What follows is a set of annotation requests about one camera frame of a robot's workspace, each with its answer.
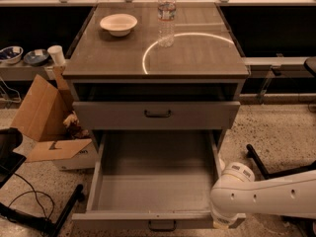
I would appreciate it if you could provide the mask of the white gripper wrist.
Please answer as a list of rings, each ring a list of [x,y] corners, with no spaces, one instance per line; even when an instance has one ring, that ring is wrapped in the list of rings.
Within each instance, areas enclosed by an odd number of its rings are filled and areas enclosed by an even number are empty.
[[[242,217],[240,213],[224,213],[216,207],[211,210],[211,216],[216,229],[229,229]]]

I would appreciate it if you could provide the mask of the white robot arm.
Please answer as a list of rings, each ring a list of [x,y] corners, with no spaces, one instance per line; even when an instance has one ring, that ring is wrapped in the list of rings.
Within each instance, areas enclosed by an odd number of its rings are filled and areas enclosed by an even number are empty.
[[[244,164],[226,166],[210,191],[214,222],[233,225],[239,213],[259,213],[316,219],[316,171],[256,181]]]

